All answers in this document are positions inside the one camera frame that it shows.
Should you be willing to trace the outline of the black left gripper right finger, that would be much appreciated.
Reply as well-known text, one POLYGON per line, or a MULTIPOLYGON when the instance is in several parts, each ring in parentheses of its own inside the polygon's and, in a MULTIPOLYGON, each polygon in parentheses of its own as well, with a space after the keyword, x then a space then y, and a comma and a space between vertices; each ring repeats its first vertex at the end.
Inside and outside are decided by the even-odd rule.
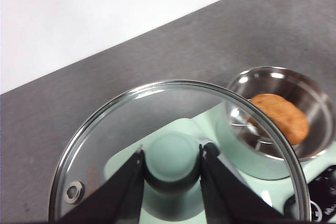
POLYGON ((199 152, 207 223, 289 223, 246 184, 215 144, 200 145, 199 152))

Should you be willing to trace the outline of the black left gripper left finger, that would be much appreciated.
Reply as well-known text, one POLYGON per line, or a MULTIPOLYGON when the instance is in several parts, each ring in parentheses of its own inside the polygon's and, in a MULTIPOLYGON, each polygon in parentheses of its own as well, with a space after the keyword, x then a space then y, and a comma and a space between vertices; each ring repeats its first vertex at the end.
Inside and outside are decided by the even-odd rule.
POLYGON ((143 193, 144 151, 140 149, 57 223, 139 223, 143 193))

